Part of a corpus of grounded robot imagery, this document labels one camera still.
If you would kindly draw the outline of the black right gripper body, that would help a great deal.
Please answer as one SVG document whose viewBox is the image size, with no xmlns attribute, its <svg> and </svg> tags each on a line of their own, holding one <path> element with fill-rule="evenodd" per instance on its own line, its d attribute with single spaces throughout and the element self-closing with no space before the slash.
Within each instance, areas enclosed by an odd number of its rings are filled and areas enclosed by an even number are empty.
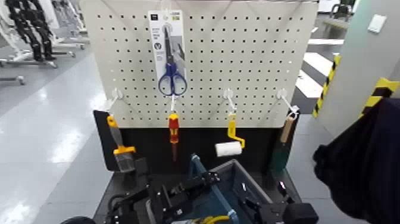
<svg viewBox="0 0 400 224">
<path fill-rule="evenodd" d="M 273 203 L 259 208 L 258 221 L 267 224 L 316 224 L 319 216 L 309 203 Z"/>
</svg>

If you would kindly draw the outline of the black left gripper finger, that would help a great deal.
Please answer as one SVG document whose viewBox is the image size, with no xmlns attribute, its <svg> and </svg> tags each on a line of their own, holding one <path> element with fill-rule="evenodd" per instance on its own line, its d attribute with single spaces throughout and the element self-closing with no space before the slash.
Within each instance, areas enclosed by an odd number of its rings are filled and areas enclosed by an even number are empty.
<svg viewBox="0 0 400 224">
<path fill-rule="evenodd" d="M 175 196 L 164 203 L 164 223 L 203 218 L 199 197 Z"/>
<path fill-rule="evenodd" d="M 185 193 L 191 197 L 200 194 L 204 189 L 208 189 L 220 181 L 221 178 L 217 172 L 203 172 L 194 178 L 180 182 L 176 186 L 172 187 L 170 190 L 170 196 L 173 197 Z"/>
</svg>

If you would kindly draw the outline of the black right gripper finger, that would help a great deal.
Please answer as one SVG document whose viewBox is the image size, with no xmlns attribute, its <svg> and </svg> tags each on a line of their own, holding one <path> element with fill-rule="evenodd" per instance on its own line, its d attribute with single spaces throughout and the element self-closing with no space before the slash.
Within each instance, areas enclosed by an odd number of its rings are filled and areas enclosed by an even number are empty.
<svg viewBox="0 0 400 224">
<path fill-rule="evenodd" d="M 294 203 L 294 199 L 292 197 L 292 192 L 290 191 L 289 188 L 286 187 L 285 183 L 283 181 L 280 181 L 279 184 L 277 185 L 277 189 L 279 193 L 283 197 L 283 201 L 292 204 Z"/>
<path fill-rule="evenodd" d="M 262 219 L 261 217 L 261 209 L 263 207 L 262 204 L 248 197 L 245 198 L 239 197 L 238 202 L 242 210 L 246 213 L 246 215 L 250 219 Z"/>
</svg>

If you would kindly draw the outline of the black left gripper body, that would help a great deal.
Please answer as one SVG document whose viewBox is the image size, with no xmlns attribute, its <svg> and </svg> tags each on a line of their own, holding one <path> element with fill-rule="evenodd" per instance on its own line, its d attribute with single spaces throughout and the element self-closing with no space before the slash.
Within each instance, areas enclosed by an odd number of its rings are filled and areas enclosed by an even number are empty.
<svg viewBox="0 0 400 224">
<path fill-rule="evenodd" d="M 165 188 L 157 190 L 149 186 L 147 190 L 149 199 L 146 201 L 146 212 L 150 223 L 171 223 L 174 218 Z"/>
</svg>

